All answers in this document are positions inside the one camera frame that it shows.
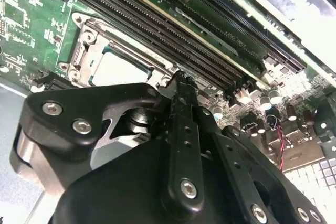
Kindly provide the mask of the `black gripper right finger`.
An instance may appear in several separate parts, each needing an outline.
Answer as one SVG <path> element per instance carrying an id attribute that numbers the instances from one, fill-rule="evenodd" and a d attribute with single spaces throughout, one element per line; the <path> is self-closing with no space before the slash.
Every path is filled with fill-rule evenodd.
<path id="1" fill-rule="evenodd" d="M 237 128 L 193 108 L 203 159 L 204 207 L 190 223 L 326 223 L 316 206 Z"/>

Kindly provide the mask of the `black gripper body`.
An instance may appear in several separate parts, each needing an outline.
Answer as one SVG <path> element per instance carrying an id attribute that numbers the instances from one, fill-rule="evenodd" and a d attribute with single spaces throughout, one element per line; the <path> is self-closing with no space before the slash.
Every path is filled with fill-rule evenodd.
<path id="1" fill-rule="evenodd" d="M 203 159 L 193 117 L 74 182 L 53 223 L 190 223 L 204 207 Z"/>

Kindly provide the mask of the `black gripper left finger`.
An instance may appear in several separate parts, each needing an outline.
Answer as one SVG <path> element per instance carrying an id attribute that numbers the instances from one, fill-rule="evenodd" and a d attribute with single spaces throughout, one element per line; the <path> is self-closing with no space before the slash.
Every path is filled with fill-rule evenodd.
<path id="1" fill-rule="evenodd" d="M 57 199 L 56 217 L 193 217 L 204 202 L 195 88 L 178 71 L 160 91 L 132 83 L 31 94 L 10 164 Z M 93 150 L 129 136 L 129 121 L 150 139 L 92 168 Z"/>

